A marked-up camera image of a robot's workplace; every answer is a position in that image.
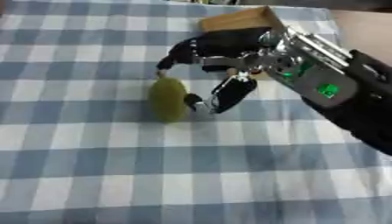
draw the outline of table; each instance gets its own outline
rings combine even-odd
[[[390,223],[390,159],[268,77],[222,115],[156,121],[158,60],[242,8],[83,1],[10,1],[0,20],[0,222]],[[276,10],[337,37],[329,10]],[[203,96],[221,81],[170,76]]]
[[[358,49],[392,65],[392,14],[333,10],[342,31],[342,45]]]

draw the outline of cardboard box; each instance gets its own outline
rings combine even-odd
[[[206,17],[200,20],[203,32],[222,30],[234,30],[268,26],[282,31],[283,23],[275,12],[268,6],[249,10],[240,10],[231,14],[223,14],[216,17]]]

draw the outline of robotic hand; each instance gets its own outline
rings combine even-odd
[[[157,75],[165,76],[178,63],[201,64],[206,72],[230,68],[210,99],[186,96],[185,104],[193,110],[222,113],[232,108],[256,88],[252,74],[265,71],[326,119],[392,156],[392,68],[362,52],[347,52],[291,28],[279,34],[250,28],[209,32],[178,43],[158,63]]]
[[[247,67],[243,59],[248,53],[263,47],[258,40],[269,30],[266,27],[213,31],[182,41],[157,64],[157,75],[165,76],[176,64],[201,64],[206,72],[227,71],[235,67],[237,70],[229,70],[229,76],[212,91],[209,99],[204,101],[196,94],[188,94],[184,99],[185,104],[195,111],[206,110],[211,114],[227,111],[256,89],[256,80],[245,73],[238,73],[238,70]]]

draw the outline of tablecloth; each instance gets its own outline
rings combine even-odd
[[[156,63],[197,21],[159,1],[16,1],[0,20],[1,223],[392,223],[391,160],[262,77],[225,114],[162,124]],[[336,40],[328,10],[274,8]],[[171,75],[208,95],[221,74]]]

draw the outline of tennis ball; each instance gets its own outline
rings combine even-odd
[[[151,87],[149,99],[156,116],[165,123],[174,123],[184,117],[186,88],[177,79],[162,77]]]

